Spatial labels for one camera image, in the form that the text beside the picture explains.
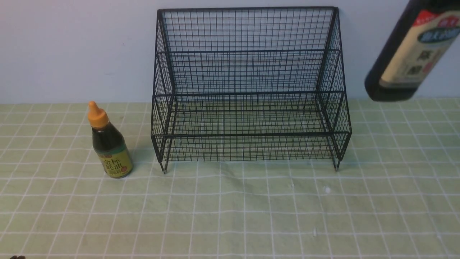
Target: orange bottle cap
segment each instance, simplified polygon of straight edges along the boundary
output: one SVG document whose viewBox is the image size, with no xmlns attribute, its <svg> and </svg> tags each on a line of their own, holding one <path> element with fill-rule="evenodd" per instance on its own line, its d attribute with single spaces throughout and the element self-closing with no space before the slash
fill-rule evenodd
<svg viewBox="0 0 460 259">
<path fill-rule="evenodd" d="M 90 101 L 88 112 L 89 124 L 93 128 L 102 128 L 109 123 L 109 117 L 104 109 L 98 107 L 95 101 Z"/>
</svg>

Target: bottle label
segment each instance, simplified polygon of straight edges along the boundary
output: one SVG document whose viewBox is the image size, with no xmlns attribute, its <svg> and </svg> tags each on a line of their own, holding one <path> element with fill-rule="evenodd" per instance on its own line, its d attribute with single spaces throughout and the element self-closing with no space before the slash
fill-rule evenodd
<svg viewBox="0 0 460 259">
<path fill-rule="evenodd" d="M 416 88 L 460 33 L 460 11 L 422 10 L 380 78 L 387 88 Z"/>
<path fill-rule="evenodd" d="M 99 159 L 102 162 L 105 172 L 113 178 L 119 178 L 129 174 L 133 168 L 126 145 L 111 151 L 98 152 Z"/>
</svg>

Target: table surface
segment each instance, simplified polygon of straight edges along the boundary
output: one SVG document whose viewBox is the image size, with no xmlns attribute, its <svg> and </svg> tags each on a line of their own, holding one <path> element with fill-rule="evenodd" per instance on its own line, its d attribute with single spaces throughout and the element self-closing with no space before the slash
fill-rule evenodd
<svg viewBox="0 0 460 259">
<path fill-rule="evenodd" d="M 460 258 L 460 99 L 350 100 L 329 160 L 175 162 L 150 104 L 101 104 L 135 170 L 105 175 L 86 104 L 0 105 L 0 258 Z"/>
</svg>

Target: black wire rack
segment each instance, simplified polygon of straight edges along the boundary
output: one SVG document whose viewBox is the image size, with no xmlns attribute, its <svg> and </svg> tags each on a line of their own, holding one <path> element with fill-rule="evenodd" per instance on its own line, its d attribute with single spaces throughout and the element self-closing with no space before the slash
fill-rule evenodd
<svg viewBox="0 0 460 259">
<path fill-rule="evenodd" d="M 351 137 L 336 7 L 162 9 L 152 142 L 170 160 L 332 159 Z"/>
</svg>

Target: soy sauce bottle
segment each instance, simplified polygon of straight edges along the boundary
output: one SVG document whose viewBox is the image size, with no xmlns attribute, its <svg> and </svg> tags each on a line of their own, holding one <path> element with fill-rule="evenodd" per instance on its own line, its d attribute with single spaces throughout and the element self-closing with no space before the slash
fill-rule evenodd
<svg viewBox="0 0 460 259">
<path fill-rule="evenodd" d="M 110 123 L 109 117 L 94 101 L 89 102 L 88 120 L 92 127 L 92 145 L 105 172 L 112 178 L 123 178 L 133 169 L 123 135 Z"/>
<path fill-rule="evenodd" d="M 410 99 L 460 33 L 460 0 L 410 0 L 365 86 L 374 101 Z"/>
</svg>

